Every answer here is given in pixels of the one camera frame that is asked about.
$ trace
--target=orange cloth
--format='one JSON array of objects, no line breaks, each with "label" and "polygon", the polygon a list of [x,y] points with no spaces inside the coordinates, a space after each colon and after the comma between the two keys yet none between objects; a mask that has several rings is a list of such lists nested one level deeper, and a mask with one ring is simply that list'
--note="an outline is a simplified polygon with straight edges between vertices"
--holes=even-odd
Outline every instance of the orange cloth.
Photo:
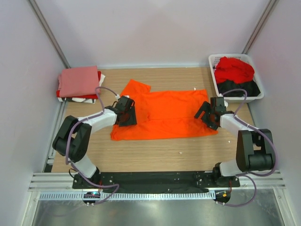
[{"label": "orange cloth", "polygon": [[217,134],[194,115],[204,101],[206,90],[150,92],[150,86],[130,80],[121,95],[135,101],[137,125],[115,125],[112,140],[147,140],[200,137]]}]

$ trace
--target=black cloth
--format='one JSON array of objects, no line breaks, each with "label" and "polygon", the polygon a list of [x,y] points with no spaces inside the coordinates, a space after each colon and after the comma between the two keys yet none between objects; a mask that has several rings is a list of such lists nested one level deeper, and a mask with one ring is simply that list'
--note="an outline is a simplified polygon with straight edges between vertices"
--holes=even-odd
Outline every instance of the black cloth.
[{"label": "black cloth", "polygon": [[[244,89],[248,93],[248,97],[257,97],[260,94],[259,88],[254,81],[248,81],[240,84],[236,84],[234,81],[226,80],[217,84],[219,93],[223,94],[231,89]],[[225,97],[243,97],[243,91],[233,91],[225,94]]]}]

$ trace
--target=white wall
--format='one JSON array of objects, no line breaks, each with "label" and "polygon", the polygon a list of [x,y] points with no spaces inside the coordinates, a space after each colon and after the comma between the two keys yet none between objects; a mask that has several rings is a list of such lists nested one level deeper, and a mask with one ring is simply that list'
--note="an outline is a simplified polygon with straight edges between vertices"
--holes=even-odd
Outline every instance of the white wall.
[{"label": "white wall", "polygon": [[281,0],[251,49],[265,97],[250,104],[256,125],[272,131],[279,168],[301,209],[301,1]]},{"label": "white wall", "polygon": [[71,66],[198,66],[243,50],[268,0],[37,0]]},{"label": "white wall", "polygon": [[47,155],[59,57],[25,0],[0,1],[0,225],[20,225]]}]

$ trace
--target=white laundry basket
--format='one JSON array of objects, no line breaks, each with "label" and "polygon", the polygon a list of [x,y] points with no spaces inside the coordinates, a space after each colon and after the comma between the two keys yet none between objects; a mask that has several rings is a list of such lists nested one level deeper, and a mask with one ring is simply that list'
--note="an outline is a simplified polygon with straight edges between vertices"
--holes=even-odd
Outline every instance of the white laundry basket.
[{"label": "white laundry basket", "polygon": [[[216,95],[218,97],[222,97],[222,95],[219,93],[217,85],[216,85],[213,66],[218,64],[222,57],[232,57],[232,58],[240,59],[241,61],[244,61],[244,62],[248,63],[249,65],[251,65],[253,67],[253,69],[255,71],[253,81],[256,82],[256,84],[259,88],[260,94],[257,97],[247,97],[246,102],[249,103],[253,100],[262,99],[264,97],[264,93],[263,93],[263,88],[262,88],[262,84],[261,84],[259,75],[258,75],[258,73],[255,69],[255,66],[252,62],[252,59],[246,54],[213,54],[213,55],[210,55],[209,64],[210,64],[210,70],[211,70],[211,75],[212,75]],[[225,97],[224,99],[228,103],[240,103],[244,100],[244,97]]]}]

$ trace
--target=wooden tabletop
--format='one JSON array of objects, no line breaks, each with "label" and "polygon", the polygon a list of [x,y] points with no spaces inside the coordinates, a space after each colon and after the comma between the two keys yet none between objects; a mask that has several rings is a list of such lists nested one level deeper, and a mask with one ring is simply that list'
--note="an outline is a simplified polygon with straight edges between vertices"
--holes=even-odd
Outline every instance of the wooden tabletop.
[{"label": "wooden tabletop", "polygon": [[[152,91],[206,89],[208,98],[215,96],[209,68],[151,68],[102,70],[106,75],[104,86],[120,93],[130,79],[148,84]],[[104,105],[111,105],[115,97],[102,90]],[[230,104],[228,110],[236,110]],[[101,110],[101,105],[68,103],[66,116],[87,116]],[[253,124],[245,104],[238,112],[241,119]],[[106,127],[90,137],[88,156],[101,172],[129,171],[189,171],[212,170],[222,161],[235,158],[236,138],[225,129],[207,137],[160,140],[112,141],[112,127]],[[52,172],[67,172],[64,157],[56,153]]]}]

